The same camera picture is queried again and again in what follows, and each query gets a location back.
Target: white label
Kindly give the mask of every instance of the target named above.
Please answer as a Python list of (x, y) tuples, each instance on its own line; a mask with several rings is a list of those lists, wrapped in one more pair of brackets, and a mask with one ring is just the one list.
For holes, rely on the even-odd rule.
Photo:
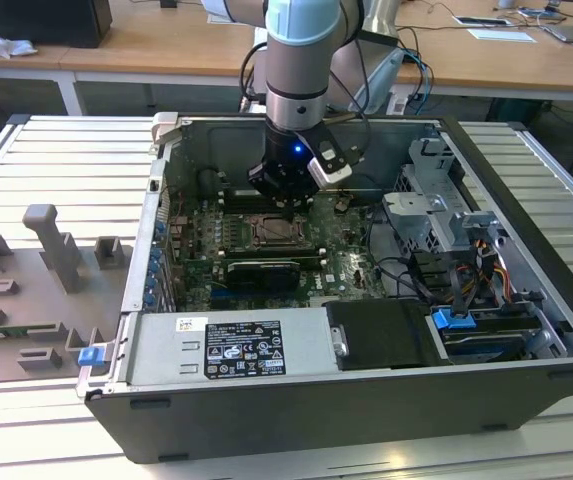
[(266, 366), (266, 368), (281, 367), (284, 365), (284, 361), (283, 360), (266, 360), (264, 362), (264, 365)]
[(208, 317), (183, 317), (178, 318), (175, 330), (178, 332), (203, 332), (206, 330)]

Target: blue clip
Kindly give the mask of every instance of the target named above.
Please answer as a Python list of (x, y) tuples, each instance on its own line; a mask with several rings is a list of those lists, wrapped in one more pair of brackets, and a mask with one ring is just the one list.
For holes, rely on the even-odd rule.
[(440, 308), (432, 316), (438, 330), (443, 328), (475, 328), (477, 326), (470, 313), (465, 317), (455, 317), (450, 308)]
[(97, 367), (104, 365), (106, 347), (86, 347), (79, 352), (77, 363), (80, 367)]

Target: power supply label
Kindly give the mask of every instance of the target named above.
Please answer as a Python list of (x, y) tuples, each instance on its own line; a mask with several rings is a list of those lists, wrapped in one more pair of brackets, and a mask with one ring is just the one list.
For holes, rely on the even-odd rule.
[(286, 374), (278, 321), (209, 323), (204, 350), (204, 375), (210, 380)]

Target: desk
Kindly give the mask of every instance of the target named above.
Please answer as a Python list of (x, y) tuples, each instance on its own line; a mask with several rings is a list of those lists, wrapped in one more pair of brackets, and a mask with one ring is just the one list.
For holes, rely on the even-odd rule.
[[(456, 15), (497, 17), (504, 13), (493, 11), (496, 0), (443, 0), (443, 3)], [(545, 2), (520, 0), (518, 4), (542, 8)], [(444, 6), (435, 5), (432, 13), (428, 13), (429, 8), (421, 0), (405, 2), (397, 14), (398, 26), (460, 26)], [(562, 11), (573, 15), (573, 4), (562, 3)], [(505, 14), (516, 20), (521, 18), (509, 11)], [(529, 22), (536, 25), (534, 19)], [(569, 18), (563, 24), (573, 25), (573, 19)], [(477, 40), (466, 29), (417, 29), (422, 57), (435, 71), (433, 93), (573, 100), (573, 45), (562, 43), (537, 28), (513, 28), (511, 31), (525, 31), (537, 43)], [(402, 31), (400, 36), (408, 48), (414, 48), (410, 31)], [(418, 79), (417, 67), (404, 65), (398, 77), (398, 91), (408, 95), (408, 87), (416, 85)]]
[(69, 115), (85, 107), (77, 83), (237, 85), (253, 29), (208, 24), (199, 5), (111, 0), (111, 30), (97, 49), (37, 45), (27, 57), (0, 57), (0, 78), (57, 82)]
[[(455, 13), (495, 17), (496, 0), (444, 0)], [(532, 7), (542, 0), (522, 0)], [(563, 4), (573, 14), (573, 4)], [(71, 115), (84, 113), (76, 82), (236, 85), (241, 61), (252, 45), (252, 29), (209, 25), (198, 5), (160, 9), (157, 2), (111, 0), (113, 25), (98, 49), (38, 45), (39, 54), (0, 58), (0, 77), (58, 83)], [(428, 27), (457, 26), (436, 5), (432, 13), (420, 0), (404, 3), (397, 23)], [(435, 71), (433, 93), (542, 100), (573, 100), (573, 45), (535, 28), (537, 43), (477, 40), (466, 30), (417, 30), (420, 50)], [(402, 39), (414, 45), (409, 31)], [(394, 88), (407, 98), (418, 81), (417, 68), (404, 65)]]

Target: white table leg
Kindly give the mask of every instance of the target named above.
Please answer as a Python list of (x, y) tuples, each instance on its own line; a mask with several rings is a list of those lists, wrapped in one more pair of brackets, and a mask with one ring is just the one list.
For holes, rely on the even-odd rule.
[(64, 100), (66, 112), (68, 115), (86, 115), (86, 106), (84, 105), (84, 100), (79, 93), (78, 85), (75, 82), (75, 76), (70, 72), (62, 73), (63, 75), (61, 75), (60, 78), (57, 78), (56, 82), (59, 85), (59, 92)]

